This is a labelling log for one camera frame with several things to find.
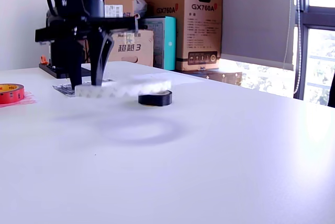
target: table surface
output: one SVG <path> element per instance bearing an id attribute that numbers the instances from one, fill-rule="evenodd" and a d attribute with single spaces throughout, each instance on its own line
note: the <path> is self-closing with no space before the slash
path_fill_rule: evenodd
<path id="1" fill-rule="evenodd" d="M 38 100 L 0 108 L 0 223 L 335 223 L 335 109 L 205 79 L 163 108 L 67 98 L 40 69 L 0 82 Z"/>

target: red tape roll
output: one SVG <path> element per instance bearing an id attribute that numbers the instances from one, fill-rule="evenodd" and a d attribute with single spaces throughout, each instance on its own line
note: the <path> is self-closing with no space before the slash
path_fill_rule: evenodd
<path id="1" fill-rule="evenodd" d="M 20 84 L 0 84 L 0 105 L 19 102 L 25 97 L 25 88 Z"/>

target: window frame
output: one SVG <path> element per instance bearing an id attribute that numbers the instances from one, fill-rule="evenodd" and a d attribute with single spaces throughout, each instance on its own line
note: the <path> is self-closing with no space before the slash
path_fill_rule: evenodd
<path id="1" fill-rule="evenodd" d="M 306 86 L 306 72 L 308 60 L 308 30 L 323 29 L 335 31 L 335 8 L 309 6 L 309 0 L 299 0 L 300 7 L 296 7 L 296 25 L 298 25 L 298 12 L 300 13 L 301 26 L 301 75 L 298 92 L 295 99 L 304 99 Z M 297 57 L 297 68 L 295 76 L 295 87 L 298 82 L 299 47 Z"/>

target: teal box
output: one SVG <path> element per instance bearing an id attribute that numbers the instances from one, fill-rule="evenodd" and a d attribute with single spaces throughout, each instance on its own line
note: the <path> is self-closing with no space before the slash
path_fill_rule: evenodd
<path id="1" fill-rule="evenodd" d="M 173 71 L 176 66 L 176 18 L 149 17 L 141 19 L 140 23 L 153 31 L 153 66 Z"/>

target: black tape roll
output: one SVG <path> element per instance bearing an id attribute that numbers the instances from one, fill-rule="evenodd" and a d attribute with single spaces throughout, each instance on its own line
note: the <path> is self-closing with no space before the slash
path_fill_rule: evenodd
<path id="1" fill-rule="evenodd" d="M 172 92 L 159 92 L 156 94 L 143 95 L 138 97 L 138 102 L 146 106 L 167 106 L 172 104 Z"/>

